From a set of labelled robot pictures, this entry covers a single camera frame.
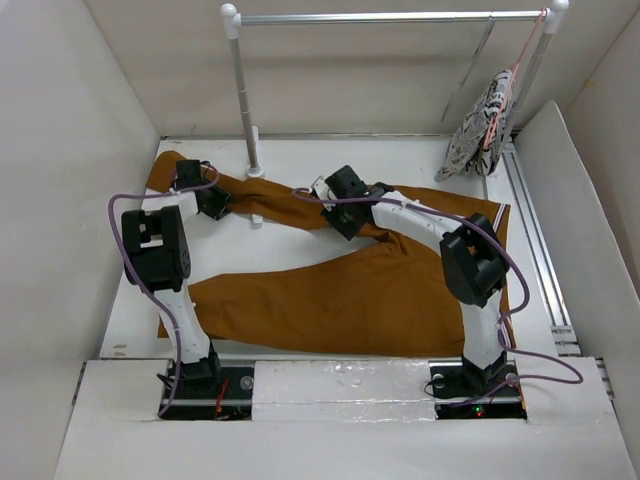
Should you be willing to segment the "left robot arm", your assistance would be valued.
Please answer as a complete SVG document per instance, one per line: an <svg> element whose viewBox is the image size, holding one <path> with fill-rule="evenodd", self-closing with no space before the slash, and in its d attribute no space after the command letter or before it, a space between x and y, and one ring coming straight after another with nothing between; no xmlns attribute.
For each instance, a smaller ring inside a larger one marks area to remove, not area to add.
<svg viewBox="0 0 640 480"><path fill-rule="evenodd" d="M119 236L127 279L155 304L174 349L173 367L159 378L205 397L220 390L223 373L188 291L192 262L184 221L198 214L219 220L228 212L231 195L209 174L217 171L207 162L177 161L169 192L155 197L160 206L122 213Z"/></svg>

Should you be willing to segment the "grey clothes hanger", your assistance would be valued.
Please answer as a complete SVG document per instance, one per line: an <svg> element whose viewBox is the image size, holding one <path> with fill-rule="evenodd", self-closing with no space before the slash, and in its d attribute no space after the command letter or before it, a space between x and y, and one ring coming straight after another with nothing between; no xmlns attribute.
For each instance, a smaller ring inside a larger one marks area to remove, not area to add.
<svg viewBox="0 0 640 480"><path fill-rule="evenodd" d="M449 112L449 110L451 109L451 107L455 104L457 97L459 96L459 94L462 92L465 84L467 83L469 77L471 76L475 66L477 65L479 58L494 30L495 27L495 23L496 21L490 17L487 20L486 23L486 27L480 37L480 40L471 56L471 59L469 61L469 64L466 68L466 70L464 71L463 75L459 78L458 82L456 83L456 86L454 88L454 90L451 92L448 101L444 107L444 110L442 112L442 115L440 117L440 122L443 123L447 117L447 114Z"/></svg>

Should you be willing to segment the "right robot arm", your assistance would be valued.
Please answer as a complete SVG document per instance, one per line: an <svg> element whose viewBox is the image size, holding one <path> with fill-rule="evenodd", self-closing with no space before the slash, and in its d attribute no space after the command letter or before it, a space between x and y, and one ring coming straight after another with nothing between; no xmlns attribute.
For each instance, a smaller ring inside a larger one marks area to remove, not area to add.
<svg viewBox="0 0 640 480"><path fill-rule="evenodd" d="M370 224L439 255L445 286L461 308L464 346L461 367L434 373L425 390L445 399L475 397L494 387L507 362L499 317L509 265L491 221L480 213L457 217L433 207L422 209L389 185L365 184L348 165L318 177L311 195L323 202L321 215L346 239Z"/></svg>

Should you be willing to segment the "brown trousers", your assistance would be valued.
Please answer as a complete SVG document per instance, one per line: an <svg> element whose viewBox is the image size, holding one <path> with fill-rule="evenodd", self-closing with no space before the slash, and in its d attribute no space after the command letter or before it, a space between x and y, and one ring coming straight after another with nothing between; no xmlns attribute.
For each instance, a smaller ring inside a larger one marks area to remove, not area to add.
<svg viewBox="0 0 640 480"><path fill-rule="evenodd" d="M323 263L190 285L193 327L215 339L343 355L452 357L496 340L506 294L483 315L448 290L435 249L371 225L360 236L370 245Z"/></svg>

